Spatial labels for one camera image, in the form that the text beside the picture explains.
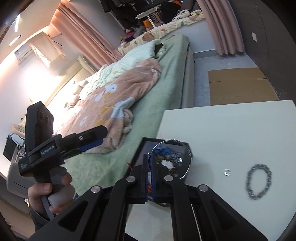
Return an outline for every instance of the cardboard sheet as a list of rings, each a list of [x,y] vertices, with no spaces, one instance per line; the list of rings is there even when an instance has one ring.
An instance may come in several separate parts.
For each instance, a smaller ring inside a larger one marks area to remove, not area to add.
[[[208,75],[211,105],[279,100],[259,68],[212,70]]]

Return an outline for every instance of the silver bangle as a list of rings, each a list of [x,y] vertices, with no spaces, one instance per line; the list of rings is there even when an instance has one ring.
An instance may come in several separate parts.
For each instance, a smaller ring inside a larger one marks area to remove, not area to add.
[[[251,179],[252,179],[252,174],[256,169],[263,169],[266,174],[267,174],[267,182],[266,182],[266,186],[265,188],[259,192],[258,194],[254,194],[253,190],[250,188],[250,184],[251,184]],[[247,175],[247,181],[246,181],[246,190],[248,192],[248,195],[251,199],[257,200],[258,198],[261,198],[270,188],[271,185],[271,174],[272,172],[270,171],[270,169],[267,167],[267,165],[263,165],[263,164],[256,164],[255,166],[251,167],[251,169],[248,171],[248,175]]]
[[[152,149],[152,151],[150,152],[150,154],[153,153],[153,151],[154,151],[158,146],[160,146],[161,144],[166,143],[166,142],[177,142],[177,143],[181,144],[182,146],[184,146],[184,147],[187,149],[187,151],[188,151],[188,154],[189,154],[189,167],[188,167],[186,173],[180,178],[180,179],[182,179],[183,177],[186,176],[187,172],[188,172],[189,169],[190,169],[191,163],[192,163],[192,155],[191,155],[191,151],[189,150],[189,148],[188,148],[183,142],[180,142],[180,141],[178,141],[178,140],[174,140],[174,139],[170,139],[170,140],[162,141],[162,142],[158,143],[156,146],[153,147],[153,149]]]

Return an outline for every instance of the green bed sheet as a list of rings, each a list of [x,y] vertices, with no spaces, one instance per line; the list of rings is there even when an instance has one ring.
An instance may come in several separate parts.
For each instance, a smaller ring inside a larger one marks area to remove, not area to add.
[[[131,107],[133,127],[123,145],[106,154],[83,153],[66,160],[76,192],[82,195],[94,185],[105,188],[121,179],[128,169],[142,137],[155,138],[165,110],[181,106],[188,38],[171,36],[163,41],[165,54],[159,58],[162,69],[155,86]]]

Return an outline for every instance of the baseboard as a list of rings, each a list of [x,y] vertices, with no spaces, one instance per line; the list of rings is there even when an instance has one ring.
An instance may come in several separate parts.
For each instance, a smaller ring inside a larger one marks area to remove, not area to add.
[[[216,56],[216,55],[219,55],[217,53],[217,50],[216,49],[212,49],[212,50],[207,50],[207,51],[193,53],[193,58],[194,59],[197,59],[197,58],[205,58],[205,57]]]

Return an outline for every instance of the dalmatian plush toy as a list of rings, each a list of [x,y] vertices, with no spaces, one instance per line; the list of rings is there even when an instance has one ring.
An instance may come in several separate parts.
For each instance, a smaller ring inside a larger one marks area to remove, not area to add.
[[[190,15],[190,12],[188,10],[182,10],[181,12],[179,12],[177,14],[177,16],[175,16],[173,18],[172,22],[175,22],[175,21],[177,21],[179,19],[186,18],[186,17],[189,17],[189,16],[191,16],[191,15]]]

